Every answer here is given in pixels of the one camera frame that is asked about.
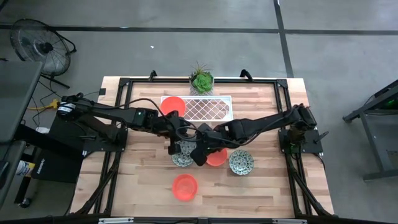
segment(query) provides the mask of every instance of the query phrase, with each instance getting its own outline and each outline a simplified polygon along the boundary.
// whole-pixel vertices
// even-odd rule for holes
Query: butcher block tabletop
[[[119,79],[104,77],[102,88],[106,89],[106,94],[99,96],[99,103],[114,106]],[[304,80],[288,78],[287,83],[292,104],[308,106]],[[127,88],[121,102],[124,102],[126,92]],[[285,109],[282,89],[280,93]],[[131,100],[150,98],[160,105],[161,96],[189,94],[189,83],[135,83]],[[215,83],[214,95],[232,97],[234,119],[257,119],[277,113],[273,85]],[[148,101],[138,101],[130,106],[155,108]],[[277,129],[262,133],[252,143],[239,148],[248,151],[254,159],[254,169],[244,176],[235,175],[228,162],[219,167],[207,164],[199,167],[195,163],[177,167],[167,154],[167,139],[132,130],[128,135],[114,193],[111,212],[114,217],[294,217],[286,162],[280,153]],[[228,156],[233,151],[228,149]],[[81,208],[97,188],[103,157],[104,152],[94,152],[83,161],[71,212]],[[322,163],[312,154],[303,154],[302,159],[308,188],[323,207],[333,213]],[[172,193],[172,183],[180,174],[191,174],[198,183],[196,197],[189,202],[177,200]],[[304,211],[302,192],[298,190],[297,193],[300,208]],[[108,187],[104,191],[101,209],[104,209],[107,197]]]

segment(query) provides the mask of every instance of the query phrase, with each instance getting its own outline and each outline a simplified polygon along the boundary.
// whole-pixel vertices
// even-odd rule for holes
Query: black fan
[[[64,74],[70,66],[70,54],[75,44],[53,28],[33,19],[20,19],[14,23],[10,35],[11,45],[23,61],[42,62],[42,74],[55,77]],[[73,45],[73,50],[64,41]]]

